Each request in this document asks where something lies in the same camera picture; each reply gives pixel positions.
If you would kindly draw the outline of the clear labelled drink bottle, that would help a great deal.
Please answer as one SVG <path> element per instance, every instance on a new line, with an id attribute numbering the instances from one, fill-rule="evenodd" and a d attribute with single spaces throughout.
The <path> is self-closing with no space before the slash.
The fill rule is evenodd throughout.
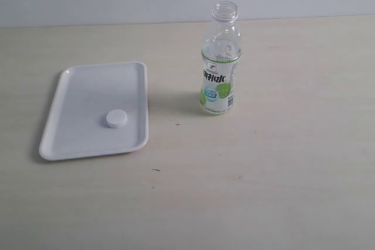
<path id="1" fill-rule="evenodd" d="M 211 114 L 224 114 L 233 106 L 234 80 L 241 57 L 241 30 L 237 19 L 235 3 L 217 2 L 204 36 L 200 103 Z"/>

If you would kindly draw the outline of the white bottle cap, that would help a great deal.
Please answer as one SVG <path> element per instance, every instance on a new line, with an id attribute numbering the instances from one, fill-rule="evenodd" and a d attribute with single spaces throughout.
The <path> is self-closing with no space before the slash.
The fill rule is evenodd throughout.
<path id="1" fill-rule="evenodd" d="M 122 109 L 114 109 L 106 115 L 105 121 L 110 128 L 122 128 L 128 122 L 128 115 Z"/>

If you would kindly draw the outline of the white plastic tray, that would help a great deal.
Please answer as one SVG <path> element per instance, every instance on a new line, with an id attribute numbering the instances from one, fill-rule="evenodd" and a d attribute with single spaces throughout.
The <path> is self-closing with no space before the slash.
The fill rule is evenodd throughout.
<path id="1" fill-rule="evenodd" d="M 128 122 L 110 128 L 122 109 Z M 39 146 L 49 161 L 130 153 L 149 138 L 146 65 L 123 62 L 70 67 L 60 75 Z"/>

